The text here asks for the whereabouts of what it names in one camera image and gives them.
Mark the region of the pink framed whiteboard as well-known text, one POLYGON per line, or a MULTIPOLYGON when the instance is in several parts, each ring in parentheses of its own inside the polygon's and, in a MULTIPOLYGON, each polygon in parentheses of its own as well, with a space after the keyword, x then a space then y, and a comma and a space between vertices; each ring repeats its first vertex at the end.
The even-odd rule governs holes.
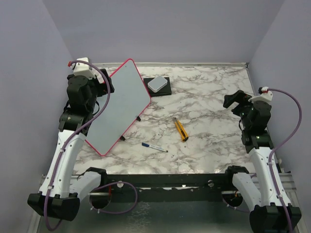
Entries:
POLYGON ((151 97, 133 59, 126 60, 111 75, 115 88, 101 115, 92 122, 86 142, 105 156, 147 108, 151 97))

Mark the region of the blue capped marker pen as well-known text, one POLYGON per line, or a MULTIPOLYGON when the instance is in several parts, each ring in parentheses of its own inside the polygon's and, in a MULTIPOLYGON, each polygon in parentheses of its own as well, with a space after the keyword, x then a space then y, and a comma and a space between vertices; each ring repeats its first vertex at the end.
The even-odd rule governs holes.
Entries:
POLYGON ((146 147, 146 148, 152 148, 154 150, 158 150, 158 151, 162 151, 162 152, 168 152, 168 150, 165 150, 165 149, 162 149, 162 148, 159 148, 159 147, 156 147, 156 146, 152 146, 150 144, 147 144, 147 143, 141 143, 142 146, 146 147))

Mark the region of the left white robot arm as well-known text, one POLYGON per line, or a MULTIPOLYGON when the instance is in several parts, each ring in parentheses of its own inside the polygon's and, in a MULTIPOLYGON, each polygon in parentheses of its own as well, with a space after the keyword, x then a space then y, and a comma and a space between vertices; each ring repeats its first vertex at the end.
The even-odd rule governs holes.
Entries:
POLYGON ((68 75, 68 101, 59 119, 59 133, 54 157, 48 174, 37 193, 30 194, 27 203, 44 218, 72 221, 77 216, 81 201, 94 189, 107 187, 104 169, 90 167, 81 177, 71 180, 77 155, 88 134, 89 126, 99 105, 97 98, 113 93, 111 78, 105 69, 101 73, 108 83, 83 75, 68 75))

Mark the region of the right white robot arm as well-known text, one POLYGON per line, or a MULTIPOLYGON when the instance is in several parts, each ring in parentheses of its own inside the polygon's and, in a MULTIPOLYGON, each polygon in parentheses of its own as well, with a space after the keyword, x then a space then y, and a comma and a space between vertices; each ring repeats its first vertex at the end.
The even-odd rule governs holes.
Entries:
POLYGON ((231 166, 226 171, 223 184, 229 190, 240 192, 250 211, 249 221, 255 233, 292 233, 302 214, 292 205, 282 184, 275 147, 266 130, 271 117, 270 102, 274 89, 261 87, 258 96, 250 96, 241 90, 225 95, 224 108, 238 105, 232 113, 240 117, 242 143, 255 168, 256 186, 246 169, 231 166))

